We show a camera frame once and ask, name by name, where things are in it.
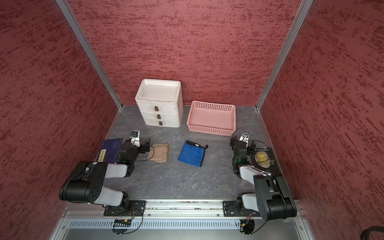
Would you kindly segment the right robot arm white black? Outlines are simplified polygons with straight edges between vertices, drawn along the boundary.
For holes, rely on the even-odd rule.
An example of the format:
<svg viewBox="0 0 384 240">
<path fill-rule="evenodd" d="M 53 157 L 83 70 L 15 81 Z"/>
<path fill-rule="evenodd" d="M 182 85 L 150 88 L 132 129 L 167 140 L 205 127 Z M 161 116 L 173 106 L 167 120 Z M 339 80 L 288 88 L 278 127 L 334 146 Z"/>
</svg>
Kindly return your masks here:
<svg viewBox="0 0 384 240">
<path fill-rule="evenodd" d="M 260 141 L 232 137 L 232 166 L 235 175 L 254 186 L 253 193 L 238 194 L 235 203 L 239 214 L 258 213 L 265 221 L 294 218 L 298 214 L 275 152 Z"/>
</svg>

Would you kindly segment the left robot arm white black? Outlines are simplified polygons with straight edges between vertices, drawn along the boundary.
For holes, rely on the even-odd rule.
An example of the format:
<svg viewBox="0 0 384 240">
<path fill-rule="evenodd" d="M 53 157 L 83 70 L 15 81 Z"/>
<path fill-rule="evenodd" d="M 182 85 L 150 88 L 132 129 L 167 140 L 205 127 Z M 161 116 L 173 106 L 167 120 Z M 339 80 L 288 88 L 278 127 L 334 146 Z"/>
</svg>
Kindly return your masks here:
<svg viewBox="0 0 384 240">
<path fill-rule="evenodd" d="M 138 134 L 133 132 L 126 141 L 104 140 L 95 161 L 76 165 L 59 191 L 60 200 L 117 208 L 121 212 L 128 210 L 128 194 L 105 187 L 104 182 L 130 177 L 138 156 L 151 150 L 150 140 L 142 142 Z"/>
</svg>

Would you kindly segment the beige striped square dishcloth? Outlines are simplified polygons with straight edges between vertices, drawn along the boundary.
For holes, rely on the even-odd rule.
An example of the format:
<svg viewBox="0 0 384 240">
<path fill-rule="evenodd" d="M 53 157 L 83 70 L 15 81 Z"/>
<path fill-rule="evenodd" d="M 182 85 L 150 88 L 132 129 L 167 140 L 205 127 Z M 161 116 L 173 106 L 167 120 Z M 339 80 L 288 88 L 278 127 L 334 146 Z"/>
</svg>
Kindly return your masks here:
<svg viewBox="0 0 384 240">
<path fill-rule="evenodd" d="M 153 143 L 148 152 L 147 160 L 166 163 L 169 160 L 170 146 L 168 143 Z"/>
</svg>

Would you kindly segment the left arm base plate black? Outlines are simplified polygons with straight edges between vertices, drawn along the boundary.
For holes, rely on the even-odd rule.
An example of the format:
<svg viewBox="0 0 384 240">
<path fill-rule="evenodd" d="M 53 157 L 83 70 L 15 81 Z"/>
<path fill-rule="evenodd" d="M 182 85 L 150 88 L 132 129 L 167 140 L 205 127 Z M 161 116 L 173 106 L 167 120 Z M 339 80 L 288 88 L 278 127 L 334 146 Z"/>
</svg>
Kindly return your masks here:
<svg viewBox="0 0 384 240">
<path fill-rule="evenodd" d="M 104 217 L 141 217 L 146 208 L 146 201 L 133 200 L 120 206 L 105 206 Z"/>
</svg>

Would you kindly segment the blue grey microfibre cloth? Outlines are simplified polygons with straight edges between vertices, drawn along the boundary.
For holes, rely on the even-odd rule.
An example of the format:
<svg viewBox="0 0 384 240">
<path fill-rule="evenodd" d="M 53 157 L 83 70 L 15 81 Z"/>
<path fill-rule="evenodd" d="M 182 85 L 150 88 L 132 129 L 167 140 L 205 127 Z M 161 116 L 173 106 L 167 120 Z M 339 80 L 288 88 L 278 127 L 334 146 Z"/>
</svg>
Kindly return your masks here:
<svg viewBox="0 0 384 240">
<path fill-rule="evenodd" d="M 185 141 L 178 160 L 192 166 L 201 167 L 208 147 L 208 145 L 203 146 L 191 141 Z"/>
</svg>

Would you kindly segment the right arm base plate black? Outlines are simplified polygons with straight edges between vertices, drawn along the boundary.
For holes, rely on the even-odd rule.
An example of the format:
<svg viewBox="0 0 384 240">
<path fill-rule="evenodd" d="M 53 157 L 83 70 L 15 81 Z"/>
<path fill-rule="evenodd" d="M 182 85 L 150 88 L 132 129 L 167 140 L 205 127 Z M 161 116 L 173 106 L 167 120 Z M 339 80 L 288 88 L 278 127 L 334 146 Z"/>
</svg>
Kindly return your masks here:
<svg viewBox="0 0 384 240">
<path fill-rule="evenodd" d="M 223 201 L 223 213 L 225 217 L 260 217 L 259 212 L 248 210 L 238 206 L 237 201 Z"/>
</svg>

